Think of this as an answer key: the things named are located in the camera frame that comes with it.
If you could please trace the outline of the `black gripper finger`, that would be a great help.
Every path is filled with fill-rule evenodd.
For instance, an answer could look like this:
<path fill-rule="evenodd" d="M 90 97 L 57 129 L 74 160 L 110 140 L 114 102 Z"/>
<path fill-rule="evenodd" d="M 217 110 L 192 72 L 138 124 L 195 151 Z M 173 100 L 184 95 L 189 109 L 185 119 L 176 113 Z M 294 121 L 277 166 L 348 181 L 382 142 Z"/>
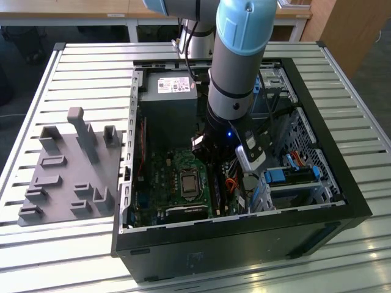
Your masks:
<path fill-rule="evenodd" d="M 191 138 L 191 151 L 194 156 L 208 156 L 205 136 L 194 136 Z"/>

